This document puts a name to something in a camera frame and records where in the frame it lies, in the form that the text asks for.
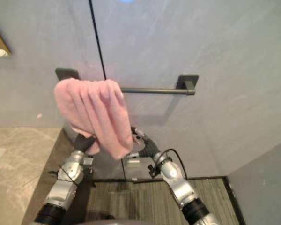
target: baseboard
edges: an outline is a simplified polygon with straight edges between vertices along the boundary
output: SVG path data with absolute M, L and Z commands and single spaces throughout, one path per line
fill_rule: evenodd
M 222 180 L 224 182 L 225 188 L 227 190 L 227 193 L 228 193 L 229 199 L 231 201 L 231 204 L 233 206 L 233 209 L 234 209 L 234 212 L 236 214 L 236 217 L 237 217 L 237 219 L 239 221 L 239 225 L 246 225 L 244 217 L 243 217 L 243 214 L 242 214 L 242 212 L 240 210 L 240 207 L 239 207 L 239 204 L 237 202 L 237 199 L 236 199 L 236 197 L 235 197 L 235 195 L 233 193 L 233 190 L 232 190 L 232 188 L 230 186 L 228 177 L 224 176 L 224 177 L 222 177 Z

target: wire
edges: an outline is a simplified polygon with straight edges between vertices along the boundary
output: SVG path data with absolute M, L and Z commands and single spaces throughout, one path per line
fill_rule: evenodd
M 59 168 L 70 178 L 70 180 L 71 180 L 76 186 L 78 186 L 78 184 L 76 184 L 76 182 L 70 177 L 70 175 L 64 170 L 64 168 L 62 168 L 62 166 L 60 166 L 59 164 L 58 164 L 58 166 L 59 166 Z
M 186 170 L 185 170 L 184 164 L 183 164 L 183 162 L 182 162 L 182 160 L 181 160 L 181 158 L 180 158 L 178 152 L 177 152 L 175 149 L 167 149 L 166 151 L 162 152 L 161 155 L 158 157 L 158 159 L 155 161 L 155 168 L 157 167 L 157 162 L 160 160 L 160 158 L 161 158 L 164 154 L 167 155 L 167 153 L 168 153 L 169 151 L 173 151 L 173 152 L 176 154 L 176 156 L 177 156 L 177 158 L 179 159 L 180 164 L 181 164 L 181 166 L 182 166 L 182 169 L 183 169 L 183 172 L 184 172 L 184 175 L 185 175 L 185 179 L 187 180 L 187 174 L 186 174 Z
M 122 170 L 123 170 L 124 179 L 126 180 L 126 174 L 125 174 L 125 168 L 124 168 L 123 159 L 121 159 L 121 164 L 122 164 Z

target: vertical line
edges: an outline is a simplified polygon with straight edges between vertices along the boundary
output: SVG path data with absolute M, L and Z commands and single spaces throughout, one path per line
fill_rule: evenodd
M 92 21 L 93 21 L 93 26 L 94 26 L 94 31 L 95 31 L 96 41 L 97 41 L 97 47 L 98 47 L 100 61 L 101 61 L 101 66 L 102 66 L 102 70 L 103 70 L 103 75 L 104 75 L 104 79 L 106 80 L 104 62 L 103 62 L 103 57 L 102 57 L 102 52 L 101 52 L 101 47 L 100 47 L 100 42 L 99 42 L 99 36 L 98 36 L 98 31 L 97 31 L 97 26 L 96 26 L 96 20 L 95 20 L 95 14 L 94 14 L 94 8 L 93 8 L 92 0 L 89 0 L 89 8 L 90 8 L 90 14 L 92 16 Z
M 121 164 L 122 164 L 124 179 L 126 180 L 126 174 L 125 174 L 123 159 L 121 159 Z

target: marble floor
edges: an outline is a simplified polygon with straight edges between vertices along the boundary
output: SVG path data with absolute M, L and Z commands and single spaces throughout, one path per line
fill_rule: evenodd
M 0 225 L 21 224 L 60 128 L 0 128 Z

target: black cable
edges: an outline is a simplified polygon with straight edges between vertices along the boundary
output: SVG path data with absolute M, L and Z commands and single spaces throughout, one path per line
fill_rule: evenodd
M 183 169 L 183 172 L 184 172 L 184 175 L 185 175 L 185 179 L 187 180 L 187 174 L 186 174 L 186 170 L 185 170 L 184 164 L 183 164 L 183 162 L 182 162 L 182 160 L 181 160 L 181 158 L 180 158 L 178 152 L 177 152 L 175 149 L 167 149 L 166 151 L 164 151 L 163 153 L 161 153 L 161 155 L 160 155 L 160 156 L 158 157 L 158 159 L 155 161 L 155 167 L 157 166 L 157 163 L 158 163 L 158 161 L 160 160 L 160 158 L 161 158 L 164 154 L 168 153 L 169 151 L 173 151 L 173 152 L 176 154 L 176 156 L 177 156 L 177 158 L 179 159 L 180 164 L 181 164 L 181 166 L 182 166 L 182 169 Z
M 78 186 L 78 184 L 76 184 L 76 182 L 70 177 L 70 175 L 64 170 L 64 168 L 62 168 L 62 166 L 60 166 L 59 164 L 58 164 L 58 166 L 59 166 L 60 169 L 70 178 L 70 180 L 71 180 L 76 186 Z
M 102 70 L 103 70 L 103 75 L 104 75 L 104 79 L 106 80 L 105 67 L 104 67 L 104 63 L 103 63 L 103 56 L 102 56 L 100 42 L 99 42 L 99 36 L 98 36 L 97 25 L 96 25 L 96 21 L 95 21 L 95 14 L 94 14 L 94 7 L 93 7 L 92 0 L 89 0 L 89 8 L 90 8 L 91 16 L 92 16 L 92 21 L 93 21 L 93 26 L 94 26 L 95 37 L 96 37 L 96 41 L 97 41 L 97 47 L 98 47 L 98 52 L 99 52 L 99 56 L 100 56 L 101 66 L 102 66 Z
M 123 159 L 121 159 L 121 164 L 122 164 L 122 170 L 123 170 L 123 174 L 124 174 L 124 179 L 126 180 L 126 174 L 125 174 Z

